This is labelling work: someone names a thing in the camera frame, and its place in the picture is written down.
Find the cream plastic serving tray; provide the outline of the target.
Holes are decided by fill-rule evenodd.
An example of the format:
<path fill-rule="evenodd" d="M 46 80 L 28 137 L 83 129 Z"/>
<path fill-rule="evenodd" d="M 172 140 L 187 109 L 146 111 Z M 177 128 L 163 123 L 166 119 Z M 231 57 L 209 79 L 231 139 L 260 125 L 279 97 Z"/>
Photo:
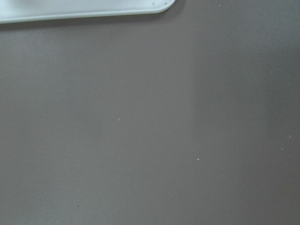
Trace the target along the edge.
<path fill-rule="evenodd" d="M 0 23 L 156 14 L 174 3 L 174 0 L 2 0 Z"/>

